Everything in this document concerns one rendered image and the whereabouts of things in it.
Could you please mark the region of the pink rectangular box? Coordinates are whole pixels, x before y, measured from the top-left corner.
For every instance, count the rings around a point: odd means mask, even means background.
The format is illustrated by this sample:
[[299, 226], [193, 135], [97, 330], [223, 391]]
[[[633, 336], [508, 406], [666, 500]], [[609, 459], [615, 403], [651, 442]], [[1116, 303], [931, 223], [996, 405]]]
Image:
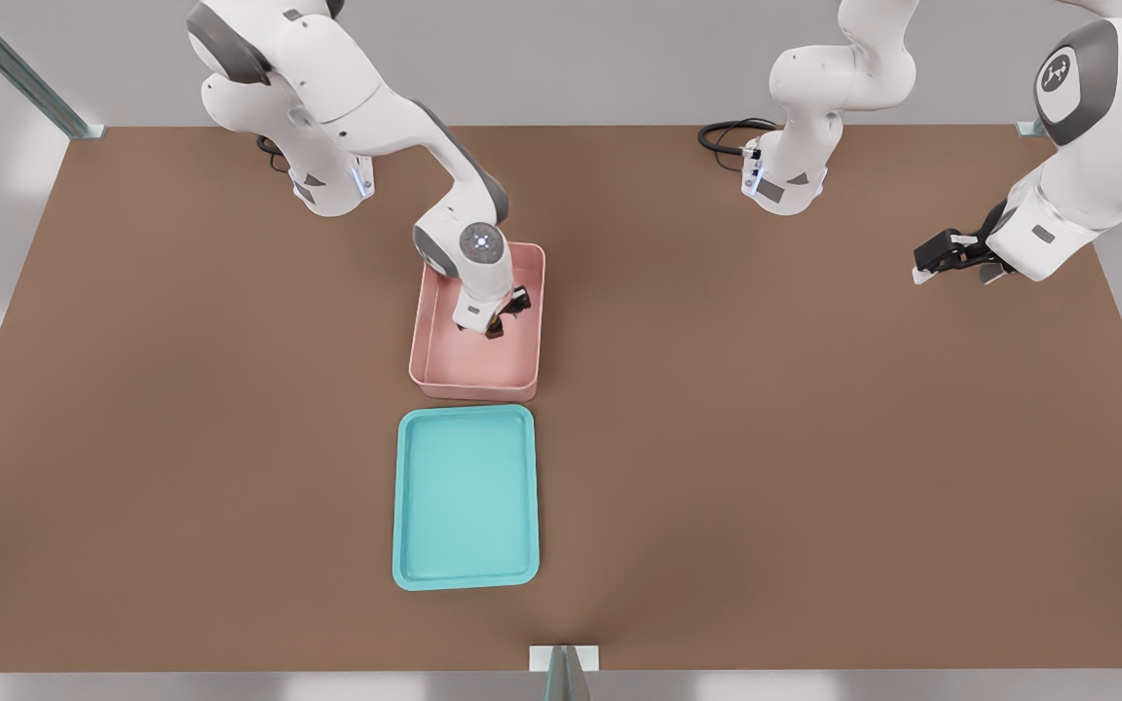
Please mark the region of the pink rectangular box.
[[513, 282], [533, 306], [504, 315], [504, 334], [487, 339], [451, 319], [462, 286], [424, 266], [411, 341], [410, 377], [436, 399], [522, 403], [534, 398], [542, 354], [546, 256], [539, 245], [513, 242]]

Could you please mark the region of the pale blue-green tray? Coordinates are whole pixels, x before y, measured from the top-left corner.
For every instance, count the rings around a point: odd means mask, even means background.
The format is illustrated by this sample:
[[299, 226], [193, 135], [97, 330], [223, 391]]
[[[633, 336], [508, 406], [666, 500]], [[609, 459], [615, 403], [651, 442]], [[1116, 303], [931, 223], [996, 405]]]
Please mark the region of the pale blue-green tray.
[[542, 563], [536, 434], [524, 405], [411, 411], [397, 431], [393, 581], [522, 585]]

